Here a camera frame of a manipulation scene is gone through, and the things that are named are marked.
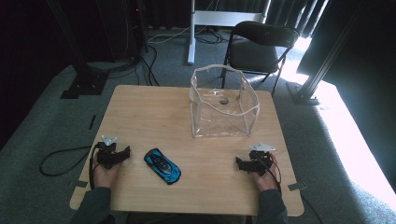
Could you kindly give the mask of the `clear plastic bag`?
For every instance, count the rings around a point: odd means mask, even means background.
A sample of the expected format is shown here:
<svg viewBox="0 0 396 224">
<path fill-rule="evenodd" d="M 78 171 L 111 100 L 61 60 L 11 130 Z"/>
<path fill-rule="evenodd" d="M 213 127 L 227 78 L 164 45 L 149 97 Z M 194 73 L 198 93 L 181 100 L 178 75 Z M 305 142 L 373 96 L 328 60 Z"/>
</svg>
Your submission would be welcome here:
<svg viewBox="0 0 396 224">
<path fill-rule="evenodd" d="M 223 99 L 229 103 L 221 105 Z M 193 71 L 190 107 L 193 137 L 251 136 L 261 109 L 244 73 L 223 64 Z"/>
</svg>

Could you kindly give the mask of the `black metal stand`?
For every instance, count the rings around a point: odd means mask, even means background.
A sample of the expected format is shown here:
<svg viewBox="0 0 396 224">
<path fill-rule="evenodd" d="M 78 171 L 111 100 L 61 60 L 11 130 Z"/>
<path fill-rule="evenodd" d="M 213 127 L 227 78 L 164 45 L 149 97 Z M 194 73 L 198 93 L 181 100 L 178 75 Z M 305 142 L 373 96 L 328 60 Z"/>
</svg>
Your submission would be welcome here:
<svg viewBox="0 0 396 224">
<path fill-rule="evenodd" d="M 307 75 L 307 80 L 302 85 L 288 83 L 291 98 L 296 105 L 319 104 L 314 93 L 348 41 L 364 1 L 329 0 L 297 69 L 299 74 Z"/>
<path fill-rule="evenodd" d="M 55 20 L 54 31 L 65 53 L 76 71 L 70 87 L 65 90 L 62 99 L 77 99 L 80 95 L 101 95 L 106 85 L 108 73 L 95 72 L 87 65 L 78 46 L 74 32 L 64 15 L 58 0 L 45 0 Z"/>
</svg>

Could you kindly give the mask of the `white metal desk frame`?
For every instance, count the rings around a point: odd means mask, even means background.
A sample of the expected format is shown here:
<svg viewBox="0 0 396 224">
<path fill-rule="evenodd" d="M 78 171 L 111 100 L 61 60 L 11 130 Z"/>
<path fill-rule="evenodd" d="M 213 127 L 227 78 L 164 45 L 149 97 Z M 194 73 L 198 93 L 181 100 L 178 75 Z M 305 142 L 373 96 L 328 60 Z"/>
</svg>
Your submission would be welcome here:
<svg viewBox="0 0 396 224">
<path fill-rule="evenodd" d="M 195 26 L 226 26 L 233 27 L 241 21 L 258 21 L 265 23 L 267 20 L 270 4 L 272 0 L 265 0 L 262 12 L 231 12 L 231 11 L 209 11 L 196 10 L 195 0 L 191 0 L 191 25 L 190 25 L 190 44 L 187 57 L 188 64 L 195 62 L 196 38 Z"/>
</svg>

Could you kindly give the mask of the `blue toy car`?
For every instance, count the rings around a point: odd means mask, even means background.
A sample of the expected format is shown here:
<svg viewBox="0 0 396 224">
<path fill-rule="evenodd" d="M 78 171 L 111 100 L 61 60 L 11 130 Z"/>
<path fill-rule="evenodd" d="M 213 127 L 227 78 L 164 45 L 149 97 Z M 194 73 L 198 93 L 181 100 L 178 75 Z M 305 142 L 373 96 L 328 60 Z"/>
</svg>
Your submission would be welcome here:
<svg viewBox="0 0 396 224">
<path fill-rule="evenodd" d="M 176 183 L 181 177 L 181 170 L 170 161 L 158 148 L 146 153 L 144 161 L 167 185 Z"/>
</svg>

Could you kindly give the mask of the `dark equipment tower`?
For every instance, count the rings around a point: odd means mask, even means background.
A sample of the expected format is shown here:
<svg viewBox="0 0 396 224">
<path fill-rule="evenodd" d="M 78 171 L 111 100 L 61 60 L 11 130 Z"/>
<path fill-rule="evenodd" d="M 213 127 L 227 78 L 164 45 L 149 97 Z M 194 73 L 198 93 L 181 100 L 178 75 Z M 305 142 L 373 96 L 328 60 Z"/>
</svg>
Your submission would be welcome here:
<svg viewBox="0 0 396 224">
<path fill-rule="evenodd" d="M 123 0 L 126 12 L 128 52 L 134 61 L 139 61 L 148 51 L 146 33 L 146 8 L 143 0 Z"/>
</svg>

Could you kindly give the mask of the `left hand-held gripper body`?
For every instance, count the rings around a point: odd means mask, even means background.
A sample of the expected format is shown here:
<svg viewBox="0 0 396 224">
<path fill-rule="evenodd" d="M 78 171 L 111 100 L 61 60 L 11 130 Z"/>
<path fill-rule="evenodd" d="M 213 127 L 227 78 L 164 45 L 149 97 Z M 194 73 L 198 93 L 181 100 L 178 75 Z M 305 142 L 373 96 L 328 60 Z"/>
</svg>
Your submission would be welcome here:
<svg viewBox="0 0 396 224">
<path fill-rule="evenodd" d="M 107 170 L 121 162 L 121 154 L 116 151 L 117 137 L 101 136 L 102 141 L 98 143 L 97 162 Z"/>
</svg>

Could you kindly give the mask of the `dark curtain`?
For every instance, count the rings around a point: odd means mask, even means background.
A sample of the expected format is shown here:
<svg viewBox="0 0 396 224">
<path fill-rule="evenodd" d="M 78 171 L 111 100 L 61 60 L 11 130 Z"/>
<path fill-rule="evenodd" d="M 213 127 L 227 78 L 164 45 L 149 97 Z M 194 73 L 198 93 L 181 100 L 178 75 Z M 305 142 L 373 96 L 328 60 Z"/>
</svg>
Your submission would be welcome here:
<svg viewBox="0 0 396 224">
<path fill-rule="evenodd" d="M 396 191 L 396 0 L 365 0 L 325 78 L 335 85 Z"/>
</svg>

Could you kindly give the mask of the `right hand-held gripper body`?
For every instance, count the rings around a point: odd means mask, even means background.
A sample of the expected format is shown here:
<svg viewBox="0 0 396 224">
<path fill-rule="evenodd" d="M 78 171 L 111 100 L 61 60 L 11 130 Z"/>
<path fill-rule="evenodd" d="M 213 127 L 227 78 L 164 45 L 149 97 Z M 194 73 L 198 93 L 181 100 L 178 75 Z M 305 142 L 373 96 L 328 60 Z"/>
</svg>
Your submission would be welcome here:
<svg viewBox="0 0 396 224">
<path fill-rule="evenodd" d="M 259 175 L 264 175 L 266 171 L 272 166 L 273 160 L 270 153 L 276 148 L 259 142 L 248 147 L 250 149 L 249 157 L 254 164 L 253 171 Z"/>
</svg>

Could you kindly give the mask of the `person's left hand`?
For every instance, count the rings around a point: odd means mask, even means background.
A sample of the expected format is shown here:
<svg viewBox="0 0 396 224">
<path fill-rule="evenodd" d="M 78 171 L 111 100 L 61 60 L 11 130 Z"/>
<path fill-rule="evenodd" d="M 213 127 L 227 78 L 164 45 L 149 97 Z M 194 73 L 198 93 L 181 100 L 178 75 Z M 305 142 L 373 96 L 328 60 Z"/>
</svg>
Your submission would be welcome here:
<svg viewBox="0 0 396 224">
<path fill-rule="evenodd" d="M 102 164 L 99 164 L 97 157 L 93 159 L 93 184 L 96 188 L 111 188 L 116 182 L 121 164 L 115 164 L 111 169 L 106 169 Z"/>
</svg>

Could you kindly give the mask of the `person's right hand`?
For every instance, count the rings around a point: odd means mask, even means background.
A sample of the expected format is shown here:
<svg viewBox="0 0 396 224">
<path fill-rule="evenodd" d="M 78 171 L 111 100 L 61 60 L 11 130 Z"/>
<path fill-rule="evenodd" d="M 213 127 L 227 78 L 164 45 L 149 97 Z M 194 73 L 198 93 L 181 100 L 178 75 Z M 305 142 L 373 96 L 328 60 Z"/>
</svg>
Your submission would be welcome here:
<svg viewBox="0 0 396 224">
<path fill-rule="evenodd" d="M 276 157 L 270 153 L 272 165 L 264 175 L 258 175 L 257 173 L 250 173 L 250 176 L 254 179 L 259 192 L 263 192 L 270 189 L 278 189 L 276 179 Z"/>
</svg>

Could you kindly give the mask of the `black folding chair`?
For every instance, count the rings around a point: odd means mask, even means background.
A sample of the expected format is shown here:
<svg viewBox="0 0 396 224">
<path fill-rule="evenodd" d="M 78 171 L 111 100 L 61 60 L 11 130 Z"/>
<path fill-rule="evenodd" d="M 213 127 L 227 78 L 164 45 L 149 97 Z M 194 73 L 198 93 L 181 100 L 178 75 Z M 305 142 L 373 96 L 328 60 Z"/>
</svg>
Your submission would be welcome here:
<svg viewBox="0 0 396 224">
<path fill-rule="evenodd" d="M 276 73 L 271 90 L 271 94 L 275 95 L 287 54 L 299 36 L 299 31 L 294 27 L 241 21 L 231 31 L 223 64 L 264 76 L 262 81 Z"/>
</svg>

